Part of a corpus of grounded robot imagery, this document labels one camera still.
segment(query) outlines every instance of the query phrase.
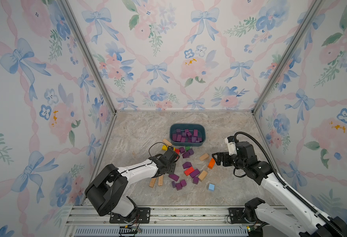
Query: light blue wooden block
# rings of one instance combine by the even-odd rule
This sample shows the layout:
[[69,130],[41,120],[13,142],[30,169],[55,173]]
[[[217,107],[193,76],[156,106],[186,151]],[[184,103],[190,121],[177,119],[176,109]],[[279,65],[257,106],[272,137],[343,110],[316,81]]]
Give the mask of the light blue wooden block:
[[208,188],[208,190],[210,190],[210,191],[214,191],[214,184],[211,184],[211,183],[209,183],[209,188]]

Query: yellow wooden block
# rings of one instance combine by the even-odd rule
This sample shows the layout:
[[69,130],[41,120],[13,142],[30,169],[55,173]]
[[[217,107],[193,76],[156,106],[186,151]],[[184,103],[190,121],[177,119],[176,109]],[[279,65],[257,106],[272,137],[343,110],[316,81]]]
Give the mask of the yellow wooden block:
[[198,176],[199,180],[202,182],[202,180],[204,180],[204,178],[206,177],[207,174],[208,174],[208,173],[207,173],[206,171],[203,170],[203,171],[200,173],[200,175]]
[[167,139],[163,139],[163,142],[164,142],[164,144],[166,144],[167,146],[171,146],[171,145],[172,145],[172,143],[169,142]]
[[153,188],[155,185],[155,182],[156,182],[156,178],[152,178],[149,186]]
[[159,176],[159,178],[157,179],[157,185],[163,186],[163,176]]
[[203,154],[202,156],[199,157],[199,160],[200,161],[204,161],[206,160],[207,158],[209,158],[209,155],[207,153]]

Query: orange wooden block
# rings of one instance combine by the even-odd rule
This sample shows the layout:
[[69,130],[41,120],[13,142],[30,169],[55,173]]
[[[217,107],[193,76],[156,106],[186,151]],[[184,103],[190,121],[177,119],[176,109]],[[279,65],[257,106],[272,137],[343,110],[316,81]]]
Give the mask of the orange wooden block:
[[215,164],[215,160],[212,158],[208,164],[208,168],[213,169],[214,164]]
[[204,161],[206,160],[207,158],[209,158],[209,155],[207,153],[203,154],[202,156],[199,157],[199,160],[200,161]]
[[199,180],[202,182],[202,180],[204,180],[204,178],[206,177],[208,173],[206,171],[202,171],[201,174],[198,176]]
[[163,186],[163,176],[159,176],[159,178],[157,179],[157,185]]
[[149,186],[153,188],[155,185],[155,182],[156,182],[156,178],[152,178]]
[[185,175],[188,176],[190,175],[190,173],[192,173],[193,171],[195,171],[195,169],[193,167],[189,167],[186,171],[184,171]]

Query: vent grille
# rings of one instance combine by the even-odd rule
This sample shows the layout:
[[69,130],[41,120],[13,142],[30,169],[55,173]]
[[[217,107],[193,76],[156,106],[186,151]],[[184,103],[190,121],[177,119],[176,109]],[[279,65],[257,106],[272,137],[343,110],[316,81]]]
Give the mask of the vent grille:
[[[140,226],[141,233],[136,236],[247,236],[245,226]],[[133,236],[131,230],[119,226],[79,226],[74,236]]]

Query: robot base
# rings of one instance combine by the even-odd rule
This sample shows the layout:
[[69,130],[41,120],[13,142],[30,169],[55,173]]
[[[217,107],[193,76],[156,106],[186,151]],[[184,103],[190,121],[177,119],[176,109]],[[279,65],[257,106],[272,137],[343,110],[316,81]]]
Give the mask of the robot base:
[[[136,216],[139,215],[139,217],[136,223],[148,224],[150,222],[150,212],[151,212],[151,208],[149,207],[139,207],[137,209],[137,215],[136,215]],[[109,223],[110,224],[125,224],[126,221],[123,216],[114,213],[114,214],[111,214]]]

